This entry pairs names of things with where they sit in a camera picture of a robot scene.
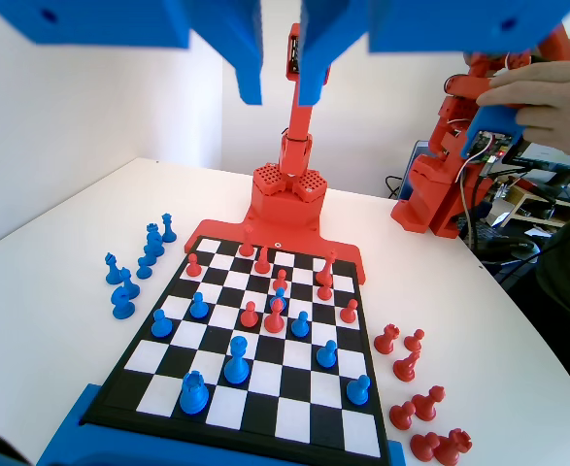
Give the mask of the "person's bare hand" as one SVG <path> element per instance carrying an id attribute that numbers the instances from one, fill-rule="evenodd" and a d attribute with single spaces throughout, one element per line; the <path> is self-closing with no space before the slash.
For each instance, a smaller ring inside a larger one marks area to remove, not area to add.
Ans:
<path id="1" fill-rule="evenodd" d="M 520 105 L 523 139 L 570 155 L 570 61 L 535 63 L 490 81 L 483 106 Z"/>

